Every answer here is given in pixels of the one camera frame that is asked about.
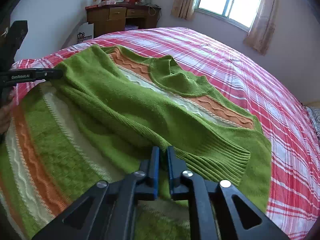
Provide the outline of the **person's left hand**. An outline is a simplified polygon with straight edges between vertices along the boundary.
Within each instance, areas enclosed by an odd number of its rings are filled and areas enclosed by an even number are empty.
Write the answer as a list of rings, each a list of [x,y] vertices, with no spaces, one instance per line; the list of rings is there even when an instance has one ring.
[[[11,88],[5,104],[1,107],[1,117],[0,117],[0,133],[1,134],[4,134],[10,126],[11,108],[12,108],[12,102],[14,100],[14,97],[15,97],[15,92],[14,92],[14,89]]]

